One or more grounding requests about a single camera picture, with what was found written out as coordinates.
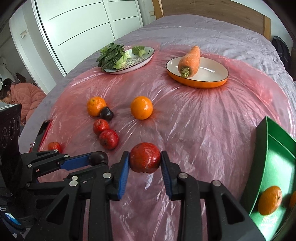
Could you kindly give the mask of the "dark plum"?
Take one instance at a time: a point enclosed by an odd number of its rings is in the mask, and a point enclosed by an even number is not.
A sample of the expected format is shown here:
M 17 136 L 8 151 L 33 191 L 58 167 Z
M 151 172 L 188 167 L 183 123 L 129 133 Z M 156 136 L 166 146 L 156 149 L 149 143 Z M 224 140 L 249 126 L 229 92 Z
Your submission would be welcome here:
M 93 152 L 89 156 L 89 163 L 91 166 L 96 166 L 96 165 L 100 165 L 100 164 L 108 165 L 108 156 L 103 151 Z
M 101 110 L 99 117 L 106 121 L 110 121 L 113 119 L 114 113 L 109 107 L 106 106 Z

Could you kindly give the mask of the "small red apple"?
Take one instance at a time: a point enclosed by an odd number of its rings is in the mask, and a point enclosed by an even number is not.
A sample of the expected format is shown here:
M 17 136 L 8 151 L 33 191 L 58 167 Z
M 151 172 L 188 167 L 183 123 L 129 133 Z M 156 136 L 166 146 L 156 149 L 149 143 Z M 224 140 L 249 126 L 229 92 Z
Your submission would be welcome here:
M 62 153 L 63 148 L 59 142 L 50 142 L 48 145 L 48 150 L 57 150 L 59 153 Z

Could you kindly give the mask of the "black backpack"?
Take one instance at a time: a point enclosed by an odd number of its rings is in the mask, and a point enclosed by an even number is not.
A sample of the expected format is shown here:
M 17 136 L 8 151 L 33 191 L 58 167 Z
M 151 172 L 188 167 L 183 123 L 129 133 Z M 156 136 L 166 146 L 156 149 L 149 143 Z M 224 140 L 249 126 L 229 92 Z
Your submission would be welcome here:
M 288 50 L 288 46 L 278 36 L 274 36 L 271 43 L 274 46 L 274 48 L 276 49 L 282 63 L 284 64 L 285 70 L 287 72 L 290 72 L 291 56 L 290 56 L 290 52 Z

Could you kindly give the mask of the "green rectangular tray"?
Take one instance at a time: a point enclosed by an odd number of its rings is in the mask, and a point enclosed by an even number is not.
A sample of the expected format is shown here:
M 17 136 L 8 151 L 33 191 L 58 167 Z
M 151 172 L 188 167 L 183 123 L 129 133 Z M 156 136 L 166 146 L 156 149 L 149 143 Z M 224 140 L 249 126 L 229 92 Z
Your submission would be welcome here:
M 270 215 L 258 212 L 261 194 L 271 186 L 282 191 L 280 207 Z M 276 122 L 266 116 L 256 127 L 256 140 L 247 185 L 240 199 L 266 240 L 279 240 L 295 216 L 288 207 L 295 191 L 295 140 Z

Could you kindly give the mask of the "green leafy vegetable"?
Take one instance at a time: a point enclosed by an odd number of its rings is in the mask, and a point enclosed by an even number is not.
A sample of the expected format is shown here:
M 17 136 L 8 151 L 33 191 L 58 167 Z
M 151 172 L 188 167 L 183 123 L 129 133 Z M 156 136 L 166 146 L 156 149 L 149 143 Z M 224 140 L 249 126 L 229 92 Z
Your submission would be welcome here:
M 119 59 L 125 56 L 125 50 L 129 49 L 128 47 L 110 43 L 100 50 L 99 57 L 96 62 L 102 72 L 105 68 L 112 69 L 118 62 Z

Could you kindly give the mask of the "smooth orange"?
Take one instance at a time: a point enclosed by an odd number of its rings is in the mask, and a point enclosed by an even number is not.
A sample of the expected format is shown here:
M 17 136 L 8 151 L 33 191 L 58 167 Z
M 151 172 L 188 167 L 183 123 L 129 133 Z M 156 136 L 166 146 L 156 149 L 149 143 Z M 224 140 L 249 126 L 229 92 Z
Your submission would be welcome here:
M 146 120 L 152 114 L 153 105 L 149 98 L 138 96 L 131 102 L 130 111 L 137 120 Z

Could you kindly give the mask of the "wooden headboard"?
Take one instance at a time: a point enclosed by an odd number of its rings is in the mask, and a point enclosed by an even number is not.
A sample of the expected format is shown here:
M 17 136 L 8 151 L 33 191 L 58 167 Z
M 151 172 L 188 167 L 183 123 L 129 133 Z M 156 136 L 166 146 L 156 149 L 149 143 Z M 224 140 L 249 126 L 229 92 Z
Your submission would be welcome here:
M 157 19 L 172 15 L 199 15 L 234 24 L 271 39 L 271 19 L 266 15 L 234 1 L 227 0 L 152 0 Z

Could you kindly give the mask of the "orange carrot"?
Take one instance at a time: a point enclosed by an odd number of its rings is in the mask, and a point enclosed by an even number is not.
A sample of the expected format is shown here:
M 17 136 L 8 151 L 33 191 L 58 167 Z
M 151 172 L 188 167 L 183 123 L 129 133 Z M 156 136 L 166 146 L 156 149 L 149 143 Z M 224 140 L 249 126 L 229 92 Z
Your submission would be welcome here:
M 194 46 L 182 57 L 178 63 L 178 71 L 182 78 L 190 78 L 197 74 L 200 67 L 201 52 L 198 46 Z

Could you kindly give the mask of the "patterned oval plate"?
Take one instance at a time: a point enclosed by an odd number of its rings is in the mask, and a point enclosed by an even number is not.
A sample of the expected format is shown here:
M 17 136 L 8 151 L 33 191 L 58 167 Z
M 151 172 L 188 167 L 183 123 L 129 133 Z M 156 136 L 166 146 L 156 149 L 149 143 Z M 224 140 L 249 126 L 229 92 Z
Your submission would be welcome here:
M 153 47 L 134 46 L 125 50 L 125 56 L 119 59 L 112 69 L 105 68 L 103 71 L 114 75 L 135 71 L 149 63 L 153 55 Z

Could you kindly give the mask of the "orange oval dish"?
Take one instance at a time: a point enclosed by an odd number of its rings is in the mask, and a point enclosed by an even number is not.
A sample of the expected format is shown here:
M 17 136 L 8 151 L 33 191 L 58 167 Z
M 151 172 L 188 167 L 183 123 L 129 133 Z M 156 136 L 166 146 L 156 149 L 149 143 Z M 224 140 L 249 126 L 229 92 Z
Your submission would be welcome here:
M 178 63 L 182 57 L 173 58 L 166 64 L 168 75 L 173 80 L 193 88 L 210 89 L 224 85 L 229 72 L 221 63 L 210 58 L 201 57 L 200 67 L 196 75 L 182 78 L 178 71 Z

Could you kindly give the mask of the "pink plastic sheet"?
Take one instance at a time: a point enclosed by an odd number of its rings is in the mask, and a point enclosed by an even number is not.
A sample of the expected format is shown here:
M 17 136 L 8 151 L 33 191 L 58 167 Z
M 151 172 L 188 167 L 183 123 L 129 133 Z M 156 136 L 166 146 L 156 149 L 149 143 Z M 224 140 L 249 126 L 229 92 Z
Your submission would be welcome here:
M 118 146 L 107 152 L 110 164 L 118 162 L 123 151 L 152 143 L 167 151 L 184 172 L 205 182 L 218 179 L 240 198 L 252 163 L 255 129 L 263 118 L 269 116 L 295 135 L 290 101 L 263 72 L 218 55 L 211 58 L 229 71 L 221 87 L 196 89 L 176 82 L 168 75 L 166 63 L 188 49 L 157 47 L 147 65 L 123 75 L 93 67 L 75 77 L 52 107 L 52 124 L 41 150 L 50 142 L 59 142 L 70 156 L 102 150 L 93 133 L 95 118 L 87 112 L 87 101 L 99 96 L 114 112 L 110 127 L 119 136 Z M 153 111 L 146 120 L 137 120 L 130 111 L 138 96 L 152 102 Z

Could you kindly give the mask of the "phone in red case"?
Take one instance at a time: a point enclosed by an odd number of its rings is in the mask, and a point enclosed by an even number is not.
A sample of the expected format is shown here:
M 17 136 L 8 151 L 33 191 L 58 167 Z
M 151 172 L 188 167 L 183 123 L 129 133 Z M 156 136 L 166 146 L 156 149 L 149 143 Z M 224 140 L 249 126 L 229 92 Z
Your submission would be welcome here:
M 51 126 L 52 120 L 43 121 L 33 143 L 30 144 L 29 152 L 38 152 Z

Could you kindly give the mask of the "small orange mandarin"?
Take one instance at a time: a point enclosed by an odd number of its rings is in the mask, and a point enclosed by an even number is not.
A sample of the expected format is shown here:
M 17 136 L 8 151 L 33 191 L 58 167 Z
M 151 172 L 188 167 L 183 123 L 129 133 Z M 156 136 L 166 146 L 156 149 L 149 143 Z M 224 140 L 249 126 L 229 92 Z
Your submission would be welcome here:
M 289 207 L 293 209 L 295 204 L 296 204 L 296 191 L 294 191 L 290 197 Z

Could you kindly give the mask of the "white wardrobe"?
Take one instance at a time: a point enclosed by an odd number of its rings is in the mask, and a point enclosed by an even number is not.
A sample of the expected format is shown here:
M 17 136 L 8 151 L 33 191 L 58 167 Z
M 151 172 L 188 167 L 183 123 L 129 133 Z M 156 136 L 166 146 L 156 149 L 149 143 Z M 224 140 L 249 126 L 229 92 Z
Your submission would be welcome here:
M 85 58 L 143 26 L 137 1 L 32 1 L 54 62 L 67 75 Z

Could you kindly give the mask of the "textured orange mandarin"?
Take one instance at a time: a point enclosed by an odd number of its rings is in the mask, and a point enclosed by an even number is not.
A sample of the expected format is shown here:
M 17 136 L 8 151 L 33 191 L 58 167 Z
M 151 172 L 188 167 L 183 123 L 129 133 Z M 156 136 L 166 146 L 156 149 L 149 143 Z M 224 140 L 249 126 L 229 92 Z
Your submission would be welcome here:
M 87 111 L 93 117 L 99 116 L 104 107 L 107 107 L 106 101 L 99 96 L 92 97 L 87 102 Z

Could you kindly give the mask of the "large orange mandarin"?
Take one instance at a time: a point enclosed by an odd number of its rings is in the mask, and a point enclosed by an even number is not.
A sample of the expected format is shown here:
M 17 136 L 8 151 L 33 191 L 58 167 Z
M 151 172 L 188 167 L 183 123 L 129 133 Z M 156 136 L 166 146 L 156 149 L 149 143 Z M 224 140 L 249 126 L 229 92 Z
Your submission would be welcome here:
M 282 202 L 282 190 L 278 186 L 267 188 L 260 196 L 258 211 L 267 216 L 275 212 Z

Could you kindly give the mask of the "person in pink jacket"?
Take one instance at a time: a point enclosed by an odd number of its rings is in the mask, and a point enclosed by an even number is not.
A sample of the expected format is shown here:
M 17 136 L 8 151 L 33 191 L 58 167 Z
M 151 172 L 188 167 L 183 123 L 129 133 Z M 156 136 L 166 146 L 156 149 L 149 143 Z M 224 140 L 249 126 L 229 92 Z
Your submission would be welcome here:
M 25 125 L 46 94 L 31 83 L 13 84 L 10 78 L 3 81 L 1 101 L 6 104 L 21 104 L 21 125 Z

